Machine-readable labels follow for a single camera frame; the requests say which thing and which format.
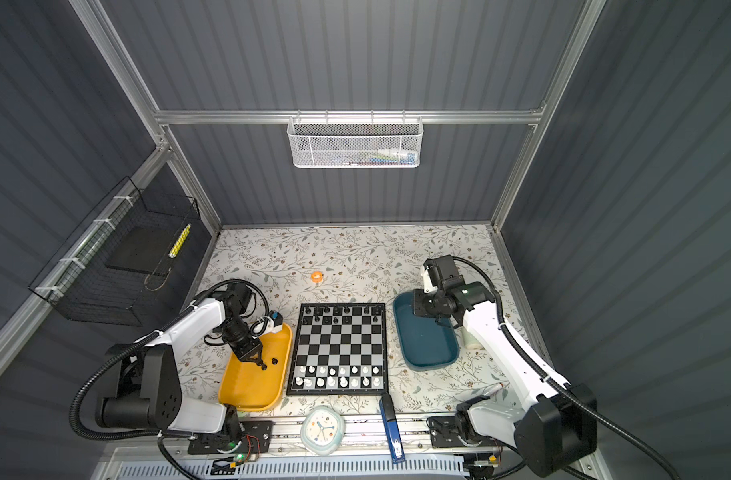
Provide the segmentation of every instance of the leaf pattern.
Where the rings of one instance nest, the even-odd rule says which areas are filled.
[[[452,411],[457,403],[500,383],[504,389],[493,398],[504,402],[510,386],[504,373],[485,351],[466,349],[461,337],[458,360],[445,368],[415,372],[403,360],[392,301],[421,285],[426,259],[447,254],[485,268],[501,293],[505,316],[525,336],[485,225],[224,230],[200,290],[226,278],[248,279],[262,289],[270,309],[281,312],[292,330],[302,302],[384,302],[389,388],[397,412]],[[459,270],[467,281],[480,280],[466,265]],[[320,283],[310,279],[316,271],[323,272]],[[202,342],[188,350],[178,362],[184,394],[217,401],[230,355],[228,346]],[[516,405],[513,398],[509,396],[507,403]],[[294,396],[249,415],[304,416],[317,405],[331,405],[342,414],[379,411],[378,397]]]

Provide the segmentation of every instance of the white mesh basket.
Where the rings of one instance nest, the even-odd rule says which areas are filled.
[[[291,118],[288,140],[300,168],[418,167],[421,119],[402,123],[306,123]]]

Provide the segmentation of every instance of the light blue clock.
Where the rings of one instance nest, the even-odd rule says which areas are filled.
[[[317,406],[304,418],[301,436],[302,443],[312,453],[329,455],[342,443],[344,418],[328,406]]]

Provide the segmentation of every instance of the chessboard frame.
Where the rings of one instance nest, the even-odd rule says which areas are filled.
[[[381,365],[381,378],[382,378],[382,384],[381,388],[379,389],[373,389],[373,388],[367,388],[367,389],[329,389],[329,388],[323,388],[323,389],[292,389],[292,381],[294,380],[294,371],[296,370],[296,354],[298,352],[299,347],[299,341],[300,337],[302,335],[302,320],[304,316],[304,309],[306,307],[310,307],[314,309],[315,307],[326,307],[329,306],[331,309],[334,307],[345,307],[348,306],[350,308],[356,308],[356,307],[373,307],[378,306],[381,308],[381,357],[382,357],[382,365]],[[388,355],[387,355],[387,305],[385,303],[380,302],[363,302],[363,303],[346,303],[346,302],[324,302],[324,303],[302,303],[299,306],[299,321],[296,324],[296,332],[294,333],[294,348],[291,351],[291,357],[289,360],[289,368],[288,368],[288,376],[287,376],[287,384],[286,384],[286,395],[287,396],[328,396],[328,395],[361,395],[361,396],[380,396],[384,393],[387,393],[389,391],[389,364],[388,364]]]

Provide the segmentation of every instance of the wire basket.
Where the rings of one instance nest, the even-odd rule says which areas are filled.
[[[300,168],[416,168],[424,125],[306,123],[291,118],[288,140]]]
[[[142,326],[169,307],[160,302],[171,301],[165,287],[188,254],[198,203],[155,190],[120,198],[107,218],[94,220],[98,227],[74,255],[58,259],[56,274],[42,271],[30,285],[69,320]]]

